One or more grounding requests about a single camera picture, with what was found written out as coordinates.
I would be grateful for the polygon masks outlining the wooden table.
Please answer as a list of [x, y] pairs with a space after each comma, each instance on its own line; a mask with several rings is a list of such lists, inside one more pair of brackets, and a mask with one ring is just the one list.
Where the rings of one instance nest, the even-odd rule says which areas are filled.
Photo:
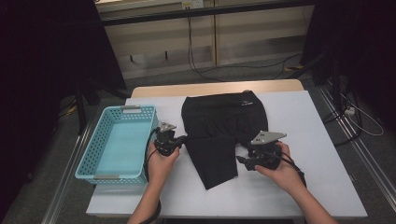
[[298, 79], [278, 79], [138, 87], [134, 89], [132, 97], [200, 96], [242, 91], [261, 93], [303, 90], [303, 84]]

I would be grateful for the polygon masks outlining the person's left hand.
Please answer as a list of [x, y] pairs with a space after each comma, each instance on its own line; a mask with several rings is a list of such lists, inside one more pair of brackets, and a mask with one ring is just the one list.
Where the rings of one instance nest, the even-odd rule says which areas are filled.
[[162, 155], [153, 143], [148, 147], [148, 183], [151, 186], [163, 186], [172, 172], [175, 161], [179, 156], [179, 148], [170, 156]]

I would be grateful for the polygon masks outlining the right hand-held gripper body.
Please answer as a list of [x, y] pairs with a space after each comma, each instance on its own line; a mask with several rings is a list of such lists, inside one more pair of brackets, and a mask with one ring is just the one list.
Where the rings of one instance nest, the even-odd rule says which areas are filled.
[[275, 170], [282, 159], [281, 147], [276, 142], [286, 136], [285, 133], [260, 131], [246, 144], [248, 151], [246, 168], [249, 171], [254, 171], [255, 166], [260, 165], [267, 169]]

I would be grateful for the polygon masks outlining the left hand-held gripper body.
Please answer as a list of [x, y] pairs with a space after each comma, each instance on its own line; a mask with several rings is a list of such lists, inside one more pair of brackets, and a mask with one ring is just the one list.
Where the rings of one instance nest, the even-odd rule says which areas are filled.
[[163, 156], [170, 156], [177, 147], [184, 143], [184, 136], [175, 137], [176, 126], [162, 121], [154, 140], [154, 146]]

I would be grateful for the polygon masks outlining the beige cabinet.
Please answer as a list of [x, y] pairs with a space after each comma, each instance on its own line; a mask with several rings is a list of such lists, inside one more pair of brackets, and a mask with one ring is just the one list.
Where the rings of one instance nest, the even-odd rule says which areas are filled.
[[[95, 0], [102, 19], [185, 10], [183, 0]], [[204, 0], [204, 7], [272, 0]], [[299, 53], [313, 6], [107, 26], [124, 78], [275, 59]]]

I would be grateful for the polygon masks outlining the black curtain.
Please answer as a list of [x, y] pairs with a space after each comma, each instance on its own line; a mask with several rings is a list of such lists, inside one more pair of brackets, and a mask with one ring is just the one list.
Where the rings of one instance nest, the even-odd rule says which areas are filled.
[[60, 101], [124, 88], [95, 0], [0, 0], [0, 218], [35, 168]]
[[333, 63], [396, 132], [396, 0], [313, 0], [302, 64], [317, 65], [324, 80]]

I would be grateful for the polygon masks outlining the black horizontal bar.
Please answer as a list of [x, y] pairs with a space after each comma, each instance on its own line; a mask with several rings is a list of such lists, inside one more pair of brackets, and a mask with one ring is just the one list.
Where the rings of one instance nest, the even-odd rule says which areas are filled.
[[154, 14], [113, 17], [109, 19], [101, 19], [104, 26], [122, 25], [130, 23], [140, 23], [149, 21], [165, 21], [183, 18], [194, 18], [230, 13], [240, 13], [258, 10], [280, 9], [287, 7], [305, 7], [313, 6], [316, 0], [272, 0], [265, 3], [242, 4], [224, 7], [207, 7], [198, 9], [185, 9], [170, 12], [160, 12]]

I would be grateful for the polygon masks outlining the black pants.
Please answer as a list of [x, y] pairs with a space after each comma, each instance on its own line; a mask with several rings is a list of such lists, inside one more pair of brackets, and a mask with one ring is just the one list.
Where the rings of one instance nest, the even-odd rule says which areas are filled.
[[238, 176], [235, 147], [268, 129], [262, 101], [252, 91], [188, 97], [181, 117], [185, 146], [206, 189]]

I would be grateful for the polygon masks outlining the light blue plastic basket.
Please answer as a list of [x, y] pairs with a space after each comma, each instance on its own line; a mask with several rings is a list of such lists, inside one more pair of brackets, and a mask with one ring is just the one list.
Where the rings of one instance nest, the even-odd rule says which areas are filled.
[[106, 107], [75, 172], [90, 184], [145, 184], [146, 143], [158, 127], [154, 105]]

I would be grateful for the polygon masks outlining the white wall socket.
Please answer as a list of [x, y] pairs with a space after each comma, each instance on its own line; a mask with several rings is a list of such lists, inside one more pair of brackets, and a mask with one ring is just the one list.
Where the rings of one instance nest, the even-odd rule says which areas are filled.
[[183, 0], [181, 5], [183, 9], [203, 8], [204, 0]]

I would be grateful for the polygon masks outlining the black metal stand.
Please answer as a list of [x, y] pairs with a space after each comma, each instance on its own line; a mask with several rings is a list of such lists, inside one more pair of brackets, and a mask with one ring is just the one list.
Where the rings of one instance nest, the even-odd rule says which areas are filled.
[[128, 95], [119, 90], [108, 87], [107, 85], [90, 78], [81, 78], [76, 83], [75, 99], [78, 110], [78, 121], [79, 121], [79, 134], [82, 134], [85, 127], [87, 126], [86, 113], [84, 108], [84, 102], [89, 105], [99, 105], [101, 98], [98, 91], [105, 91], [113, 96], [121, 99], [127, 99]]
[[304, 65], [301, 69], [293, 72], [288, 79], [297, 79], [306, 72], [310, 72], [315, 85], [323, 85], [328, 81], [332, 87], [332, 101], [337, 109], [342, 108], [341, 100], [341, 77], [339, 62], [329, 51], [321, 52], [317, 57]]

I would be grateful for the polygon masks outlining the person's right hand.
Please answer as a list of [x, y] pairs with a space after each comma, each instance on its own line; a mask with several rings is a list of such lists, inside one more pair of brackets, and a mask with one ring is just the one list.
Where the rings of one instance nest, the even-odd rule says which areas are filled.
[[266, 177], [269, 177], [277, 186], [288, 192], [294, 186], [304, 185], [297, 170], [294, 167], [294, 161], [290, 156], [289, 146], [276, 142], [281, 148], [283, 160], [275, 170], [270, 170], [260, 165], [255, 166], [255, 170]]

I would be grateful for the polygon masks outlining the aluminium floor rail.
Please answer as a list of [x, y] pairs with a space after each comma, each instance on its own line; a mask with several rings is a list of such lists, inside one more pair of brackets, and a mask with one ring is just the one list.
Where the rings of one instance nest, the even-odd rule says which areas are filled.
[[327, 107], [331, 110], [340, 128], [347, 137], [347, 141], [357, 152], [362, 163], [367, 168], [368, 172], [378, 185], [383, 195], [389, 202], [390, 206], [396, 211], [396, 186], [389, 180], [386, 173], [379, 166], [374, 156], [369, 151], [369, 148], [358, 137], [358, 132], [353, 128], [352, 122], [340, 112], [335, 110], [335, 105], [332, 102], [332, 97], [329, 91], [318, 88], [320, 96], [323, 98]]
[[49, 202], [49, 206], [41, 221], [41, 224], [56, 224], [71, 182], [74, 179], [74, 173], [77, 170], [79, 158], [88, 139], [90, 130], [91, 128], [89, 126], [79, 130], [78, 139], [66, 164], [62, 178]]

